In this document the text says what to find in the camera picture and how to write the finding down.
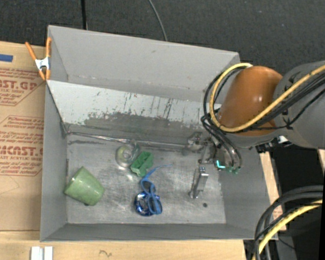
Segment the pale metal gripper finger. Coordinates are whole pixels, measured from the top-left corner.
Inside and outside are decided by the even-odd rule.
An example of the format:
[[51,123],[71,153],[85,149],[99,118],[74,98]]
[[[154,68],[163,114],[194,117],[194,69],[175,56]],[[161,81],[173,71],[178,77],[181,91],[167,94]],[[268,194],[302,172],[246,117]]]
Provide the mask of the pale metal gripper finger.
[[198,168],[195,169],[193,183],[189,192],[191,198],[198,198],[199,193],[204,191],[208,178],[209,173],[207,173],[204,166],[198,166]]
[[187,156],[191,153],[199,153],[205,147],[205,138],[201,131],[196,131],[187,139],[187,144],[182,148],[181,154]]

